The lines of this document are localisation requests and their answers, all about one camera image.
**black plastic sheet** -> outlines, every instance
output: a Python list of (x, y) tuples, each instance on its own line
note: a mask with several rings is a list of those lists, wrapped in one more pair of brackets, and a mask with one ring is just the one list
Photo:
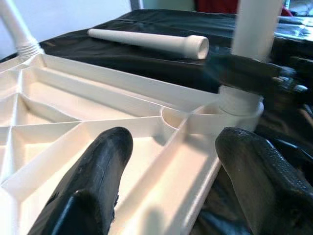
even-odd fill
[[(137, 10), (95, 28), (176, 36), (201, 35), (210, 40), (210, 54), (228, 54), (235, 18), (236, 15), (228, 14)], [(294, 67), (299, 71), (297, 79), (311, 88), (313, 18), (280, 17), (276, 33), (271, 62)], [(214, 79), (203, 76), (204, 60), (191, 60), (174, 53), (90, 38), (86, 29), (46, 40), (41, 46), (46, 54), (203, 91), (216, 93), (219, 86)], [(288, 161), (311, 178), (308, 172), (312, 169), (310, 158), (313, 156), (313, 130), (308, 117), (312, 121), (310, 104), (302, 109), (290, 107), (287, 111), (265, 111), (256, 132), (273, 141)], [(250, 233), (231, 181), (224, 169), (221, 169), (191, 234)]]

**white pvc pipe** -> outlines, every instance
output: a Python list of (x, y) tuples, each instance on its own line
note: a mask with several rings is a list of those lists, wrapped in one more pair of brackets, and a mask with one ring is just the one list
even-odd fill
[(266, 61), (282, 0), (240, 0), (232, 54)]
[(0, 13), (13, 37), (17, 52), (23, 60), (44, 52), (38, 41), (31, 35), (12, 0), (0, 0)]
[[(232, 54), (262, 62), (268, 60), (282, 0), (241, 0), (238, 8)], [(221, 86), (220, 109), (236, 115), (253, 114), (263, 98), (236, 88)]]
[(209, 40), (206, 37), (196, 35), (176, 37), (103, 29), (90, 29), (88, 35), (119, 43), (180, 53), (192, 59), (204, 59), (209, 51)]

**red object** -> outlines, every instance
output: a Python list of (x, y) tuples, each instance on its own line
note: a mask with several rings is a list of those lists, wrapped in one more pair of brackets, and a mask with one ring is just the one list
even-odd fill
[[(236, 14), (238, 0), (195, 0), (197, 11), (210, 13)], [(292, 16), (292, 13), (283, 6), (281, 16)]]

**white pipe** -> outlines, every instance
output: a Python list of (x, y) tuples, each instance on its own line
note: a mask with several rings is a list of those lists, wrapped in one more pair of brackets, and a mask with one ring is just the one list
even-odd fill
[(90, 29), (88, 35), (119, 43), (180, 53), (192, 59), (204, 59), (209, 51), (209, 40), (206, 37), (196, 35), (176, 37), (103, 29)]
[(282, 0), (241, 0), (232, 54), (265, 62), (281, 9)]
[(38, 41), (31, 35), (12, 0), (0, 0), (0, 13), (13, 37), (16, 50), (23, 60), (44, 52)]
[[(241, 0), (232, 54), (266, 62), (281, 8), (282, 0)], [(229, 114), (251, 115), (262, 108), (263, 98), (259, 95), (226, 86), (221, 86), (219, 93), (220, 109)]]

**plastic tray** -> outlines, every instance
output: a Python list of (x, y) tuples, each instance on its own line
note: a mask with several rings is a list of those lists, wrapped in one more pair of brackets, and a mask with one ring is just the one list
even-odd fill
[(104, 130), (130, 130), (110, 234), (188, 234), (219, 170), (215, 138), (253, 128), (210, 94), (37, 55), (0, 64), (0, 229), (27, 234), (58, 182)]

